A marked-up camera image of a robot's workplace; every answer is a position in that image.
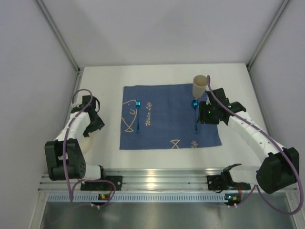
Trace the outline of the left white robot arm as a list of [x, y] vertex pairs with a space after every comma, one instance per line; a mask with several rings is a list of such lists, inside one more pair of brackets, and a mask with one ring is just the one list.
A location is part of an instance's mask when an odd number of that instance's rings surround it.
[[84, 95], [82, 103], [71, 111], [68, 123], [61, 133], [45, 144], [45, 156], [49, 178], [52, 181], [69, 179], [97, 180], [106, 177], [99, 165], [88, 165], [81, 143], [100, 131], [104, 122], [98, 115], [100, 102], [96, 97]]

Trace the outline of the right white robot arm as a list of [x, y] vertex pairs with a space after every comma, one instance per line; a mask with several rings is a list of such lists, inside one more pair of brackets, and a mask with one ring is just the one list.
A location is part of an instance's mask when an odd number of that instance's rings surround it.
[[221, 175], [229, 187], [239, 183], [258, 185], [272, 194], [298, 182], [299, 153], [266, 137], [240, 102], [231, 103], [223, 88], [207, 92], [207, 100], [199, 103], [198, 122], [217, 125], [225, 123], [252, 149], [260, 161], [257, 166], [241, 163], [227, 166]]

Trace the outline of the beige cup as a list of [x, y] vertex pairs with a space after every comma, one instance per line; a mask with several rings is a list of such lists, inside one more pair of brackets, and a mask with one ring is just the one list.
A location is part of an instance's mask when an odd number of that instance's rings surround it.
[[207, 77], [205, 75], [197, 75], [193, 79], [192, 94], [195, 99], [201, 98], [206, 91]]

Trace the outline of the blue metallic spoon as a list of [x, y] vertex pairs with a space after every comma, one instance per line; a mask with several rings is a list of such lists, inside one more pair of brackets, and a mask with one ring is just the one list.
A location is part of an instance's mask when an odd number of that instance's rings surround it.
[[198, 134], [198, 127], [197, 127], [197, 108], [198, 108], [198, 101], [196, 99], [192, 100], [192, 108], [194, 109], [194, 123], [195, 123], [195, 133]]

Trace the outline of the blue metallic fork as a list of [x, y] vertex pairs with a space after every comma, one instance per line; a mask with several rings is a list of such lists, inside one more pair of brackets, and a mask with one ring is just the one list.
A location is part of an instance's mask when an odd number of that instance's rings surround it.
[[141, 108], [141, 101], [136, 99], [136, 109], [137, 109], [137, 133], [140, 133], [140, 108]]

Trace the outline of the blue fish placemat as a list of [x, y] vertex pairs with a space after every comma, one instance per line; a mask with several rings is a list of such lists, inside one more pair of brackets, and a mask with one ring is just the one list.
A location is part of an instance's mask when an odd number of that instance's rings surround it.
[[[137, 85], [123, 89], [121, 150], [182, 149], [221, 146], [216, 125], [197, 124], [193, 85]], [[136, 99], [141, 101], [137, 133]]]

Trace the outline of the cream round plate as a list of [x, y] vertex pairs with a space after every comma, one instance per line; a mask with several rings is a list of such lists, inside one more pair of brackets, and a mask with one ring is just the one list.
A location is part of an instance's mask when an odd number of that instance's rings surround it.
[[83, 155], [88, 153], [93, 146], [93, 142], [95, 140], [95, 133], [90, 133], [89, 137], [82, 136], [81, 139], [78, 141], [81, 152]]

